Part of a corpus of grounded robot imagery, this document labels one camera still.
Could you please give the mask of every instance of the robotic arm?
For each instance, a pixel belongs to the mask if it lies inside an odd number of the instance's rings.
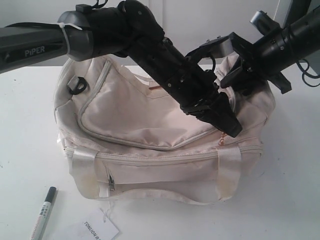
[[[242,130],[228,96],[214,81],[215,59],[239,54],[221,87],[250,94],[270,80],[282,93],[291,90],[280,73],[320,49],[320,7],[285,29],[259,12],[251,20],[264,35],[251,44],[235,33],[217,38],[183,56],[165,37],[151,11],[137,0],[117,7],[80,4],[59,18],[61,25],[17,23],[0,28],[0,73],[67,54],[75,61],[114,54],[132,58],[163,87],[188,115],[236,137]],[[198,63],[211,58],[213,70]]]

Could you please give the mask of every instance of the marker pen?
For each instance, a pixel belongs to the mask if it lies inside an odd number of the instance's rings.
[[[40,214],[36,220],[36,223],[35,223],[34,229],[32,231],[30,240],[38,240],[39,239],[40,234],[44,228],[48,213],[50,211],[52,201],[55,197],[56,190],[57,189],[55,187],[53,187],[53,186],[50,187],[49,192],[48,192],[48,194],[44,200],[43,206],[41,208]]]

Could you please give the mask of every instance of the white table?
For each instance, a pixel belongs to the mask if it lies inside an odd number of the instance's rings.
[[[0,75],[0,239],[28,239],[50,186],[59,189],[44,240],[106,203],[83,198],[57,147],[53,94],[60,67]],[[115,204],[118,240],[320,239],[320,88],[284,71],[293,91],[272,87],[277,107],[262,135],[265,154],[226,202],[193,206],[169,200]]]

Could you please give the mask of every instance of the white wall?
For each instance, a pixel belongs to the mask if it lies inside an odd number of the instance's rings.
[[[166,35],[184,54],[197,48],[207,39],[236,32],[248,41],[256,41],[260,33],[249,23],[256,11],[263,10],[271,17],[285,16],[291,0],[140,0],[150,6],[156,19],[163,21]],[[116,6],[120,0],[109,0]],[[76,4],[94,4],[94,0],[0,0],[0,27],[16,22],[54,23]],[[44,64],[61,65],[66,58]],[[126,59],[122,63],[133,63]]]

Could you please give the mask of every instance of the white bag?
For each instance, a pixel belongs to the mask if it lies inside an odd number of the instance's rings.
[[[237,57],[223,61],[218,79]],[[89,87],[71,95],[67,85],[78,77]],[[54,109],[80,193],[106,201],[153,197],[202,204],[213,200],[216,180],[218,199],[231,198],[241,173],[249,173],[262,154],[260,134],[275,99],[268,84],[247,97],[231,88],[223,91],[243,127],[236,138],[185,115],[151,78],[134,75],[108,56],[69,59],[58,80]],[[202,199],[198,186],[207,186],[208,199]]]

